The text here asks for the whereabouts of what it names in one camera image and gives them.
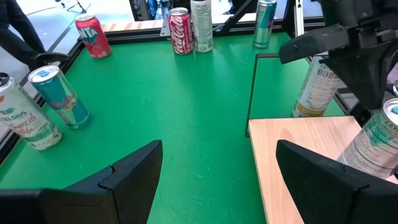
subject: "red fanta can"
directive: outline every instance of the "red fanta can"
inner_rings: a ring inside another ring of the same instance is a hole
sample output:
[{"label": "red fanta can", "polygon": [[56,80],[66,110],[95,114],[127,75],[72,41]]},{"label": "red fanta can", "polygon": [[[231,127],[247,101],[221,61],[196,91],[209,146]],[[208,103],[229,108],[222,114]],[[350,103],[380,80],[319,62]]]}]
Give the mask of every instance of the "red fanta can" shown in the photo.
[{"label": "red fanta can", "polygon": [[100,21],[93,14],[81,14],[75,21],[80,37],[93,58],[105,58],[111,54],[111,46],[108,44]]}]

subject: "drink can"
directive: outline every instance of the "drink can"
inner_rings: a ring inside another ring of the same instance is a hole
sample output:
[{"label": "drink can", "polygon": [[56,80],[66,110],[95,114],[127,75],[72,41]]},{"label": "drink can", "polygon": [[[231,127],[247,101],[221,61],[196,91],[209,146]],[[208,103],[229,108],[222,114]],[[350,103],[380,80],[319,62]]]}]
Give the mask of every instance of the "drink can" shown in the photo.
[{"label": "drink can", "polygon": [[62,138],[54,122],[6,73],[0,73],[0,120],[38,150],[47,149]]},{"label": "drink can", "polygon": [[176,54],[189,54],[193,50],[191,16],[188,9],[176,7],[169,12],[169,28]]},{"label": "drink can", "polygon": [[80,37],[93,58],[105,58],[111,54],[111,46],[101,28],[100,21],[93,14],[81,14],[76,17],[75,22]]},{"label": "drink can", "polygon": [[314,57],[294,105],[293,116],[322,116],[340,86],[338,76],[325,64],[320,64],[319,57]]},{"label": "drink can", "polygon": [[258,0],[253,46],[258,48],[268,47],[272,34],[276,4],[276,0]]},{"label": "drink can", "polygon": [[351,141],[338,161],[386,179],[398,167],[398,99],[384,103]]},{"label": "drink can", "polygon": [[193,36],[197,52],[213,50],[213,23],[211,21],[211,1],[191,0]]},{"label": "drink can", "polygon": [[58,66],[38,68],[29,74],[28,81],[70,128],[83,128],[88,124],[89,112]]}]

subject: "white celsius can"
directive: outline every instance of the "white celsius can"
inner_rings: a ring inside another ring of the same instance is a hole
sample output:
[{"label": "white celsius can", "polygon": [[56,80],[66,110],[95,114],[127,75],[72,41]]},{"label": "white celsius can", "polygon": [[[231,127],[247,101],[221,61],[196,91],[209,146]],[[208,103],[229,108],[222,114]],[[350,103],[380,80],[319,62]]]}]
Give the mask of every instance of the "white celsius can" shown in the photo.
[{"label": "white celsius can", "polygon": [[328,107],[341,80],[325,64],[320,64],[322,58],[313,57],[298,100],[294,105],[294,117],[322,116]]},{"label": "white celsius can", "polygon": [[197,52],[213,50],[213,23],[211,21],[211,1],[191,0],[193,35]]},{"label": "white celsius can", "polygon": [[0,73],[0,121],[38,150],[53,146],[62,138],[54,122],[6,73]]},{"label": "white celsius can", "polygon": [[398,166],[398,99],[384,103],[338,161],[382,179],[394,174]]}]

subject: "energy drink can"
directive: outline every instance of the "energy drink can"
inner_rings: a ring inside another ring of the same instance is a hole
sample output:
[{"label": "energy drink can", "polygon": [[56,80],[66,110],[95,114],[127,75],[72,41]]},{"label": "energy drink can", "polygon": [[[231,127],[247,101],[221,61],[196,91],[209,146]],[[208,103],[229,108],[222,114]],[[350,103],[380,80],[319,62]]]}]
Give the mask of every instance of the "energy drink can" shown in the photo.
[{"label": "energy drink can", "polygon": [[294,117],[322,116],[333,99],[341,80],[319,57],[313,57],[304,84],[294,105]]},{"label": "energy drink can", "polygon": [[211,21],[211,1],[191,0],[193,35],[197,52],[213,50],[213,23]]},{"label": "energy drink can", "polygon": [[258,48],[268,47],[272,34],[276,4],[276,0],[258,0],[253,46]]},{"label": "energy drink can", "polygon": [[386,179],[398,168],[398,99],[384,103],[338,161]]},{"label": "energy drink can", "polygon": [[33,148],[47,149],[62,133],[18,82],[0,73],[0,120]]},{"label": "energy drink can", "polygon": [[58,66],[38,68],[29,74],[28,80],[70,128],[88,124],[89,112]]}]

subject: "fanta logo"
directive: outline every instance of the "fanta logo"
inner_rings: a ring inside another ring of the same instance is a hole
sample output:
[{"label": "fanta logo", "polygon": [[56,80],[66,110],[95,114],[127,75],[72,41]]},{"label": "fanta logo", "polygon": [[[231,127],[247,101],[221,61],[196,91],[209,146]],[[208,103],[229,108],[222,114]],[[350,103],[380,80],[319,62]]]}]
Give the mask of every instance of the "fanta logo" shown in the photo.
[{"label": "fanta logo", "polygon": [[85,42],[88,42],[89,44],[94,43],[95,39],[98,36],[97,31],[90,27],[84,27],[79,29],[79,33],[81,38],[84,39]]}]

